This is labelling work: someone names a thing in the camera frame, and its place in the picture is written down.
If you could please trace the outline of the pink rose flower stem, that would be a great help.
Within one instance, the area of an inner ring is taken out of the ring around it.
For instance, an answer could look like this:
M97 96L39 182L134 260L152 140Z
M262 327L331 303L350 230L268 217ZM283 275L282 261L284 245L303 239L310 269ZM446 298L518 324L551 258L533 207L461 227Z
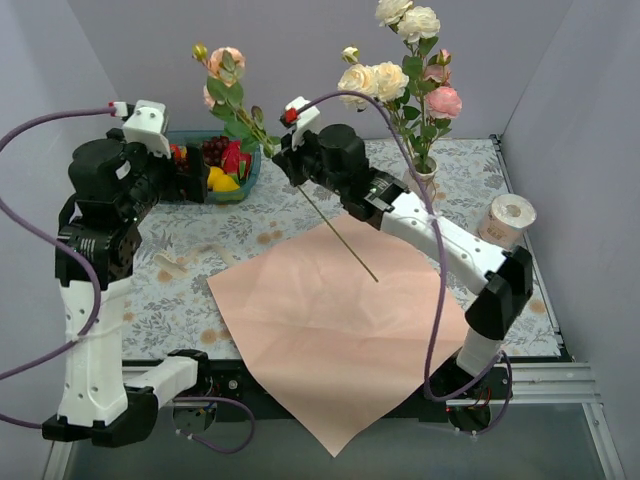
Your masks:
M452 54L440 49L425 67L420 88L421 123L417 147L416 168L420 173L431 173L430 149L433 143L451 131L450 124L462 110L462 100L451 85Z

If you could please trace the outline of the peach bud flower stem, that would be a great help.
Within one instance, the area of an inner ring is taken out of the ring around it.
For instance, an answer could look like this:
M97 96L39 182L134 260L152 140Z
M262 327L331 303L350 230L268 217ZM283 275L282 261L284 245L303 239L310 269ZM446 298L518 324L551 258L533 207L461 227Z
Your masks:
M246 71L244 54L234 47L220 47L209 53L207 47L197 43L192 47L192 57L208 73L203 87L204 101L210 113L224 122L224 128L232 137L241 141L241 150L260 145L267 158L273 158L280 148L280 140L267 133L264 114L259 106L251 112L244 105L244 89L241 80ZM355 73L346 73L346 83L339 91L355 91L369 97L377 93L377 77L373 67L352 66Z

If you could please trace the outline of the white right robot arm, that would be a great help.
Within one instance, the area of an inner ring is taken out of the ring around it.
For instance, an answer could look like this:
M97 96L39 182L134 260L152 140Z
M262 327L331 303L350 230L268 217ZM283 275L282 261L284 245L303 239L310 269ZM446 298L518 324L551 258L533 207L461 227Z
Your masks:
M370 165L363 140L345 124L288 133L280 146L273 161L292 186L311 181L335 193L352 217L415 247L439 264L441 275L455 275L475 294L465 312L463 346L436 371L425 372L424 394L436 401L479 395L532 296L531 253L505 250L428 212L405 183Z

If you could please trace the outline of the beige printed ribbon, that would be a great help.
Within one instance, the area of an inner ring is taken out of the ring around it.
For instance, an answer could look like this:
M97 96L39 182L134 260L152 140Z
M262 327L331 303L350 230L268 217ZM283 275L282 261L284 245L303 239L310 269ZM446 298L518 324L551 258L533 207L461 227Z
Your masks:
M236 257L225 247L218 244L205 244L194 247L187 254L174 258L167 251L161 250L153 257L153 262L165 273L175 279L184 279L190 275L189 266L205 256L214 255L219 258L226 267L239 263Z

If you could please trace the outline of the white rose flower stem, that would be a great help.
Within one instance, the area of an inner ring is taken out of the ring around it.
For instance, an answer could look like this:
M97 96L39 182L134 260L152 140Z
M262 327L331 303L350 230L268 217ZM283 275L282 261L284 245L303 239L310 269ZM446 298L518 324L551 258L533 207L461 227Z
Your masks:
M337 83L337 88L346 93L341 100L345 106L363 111L368 102L351 93L372 97L386 109L416 170L429 174L435 170L430 149L441 133L442 122L433 116L428 95L443 86L447 78L442 71L429 71L431 67L443 67L433 53L440 19L432 8L413 1L380 1L375 17L380 27L395 34L404 47L403 55L367 64L360 59L358 47L344 48L341 58L347 68Z

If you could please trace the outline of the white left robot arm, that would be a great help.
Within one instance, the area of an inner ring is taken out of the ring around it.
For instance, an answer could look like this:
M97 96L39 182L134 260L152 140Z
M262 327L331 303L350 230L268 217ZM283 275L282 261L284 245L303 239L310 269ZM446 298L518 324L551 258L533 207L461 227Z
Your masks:
M107 448L138 443L175 397L200 400L211 392L208 356L194 349L174 350L129 381L122 371L139 225L161 200L203 202L208 173L198 144L160 152L126 140L120 129L73 152L68 175L74 193L60 212L55 254L72 347L60 406L41 427L44 438Z

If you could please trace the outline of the pink wrapping paper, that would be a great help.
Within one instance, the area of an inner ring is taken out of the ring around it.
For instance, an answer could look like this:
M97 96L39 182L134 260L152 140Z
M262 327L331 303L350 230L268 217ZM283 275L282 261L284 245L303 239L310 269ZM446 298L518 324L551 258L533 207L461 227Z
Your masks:
M208 284L252 376L332 455L406 400L467 331L421 253L347 215Z

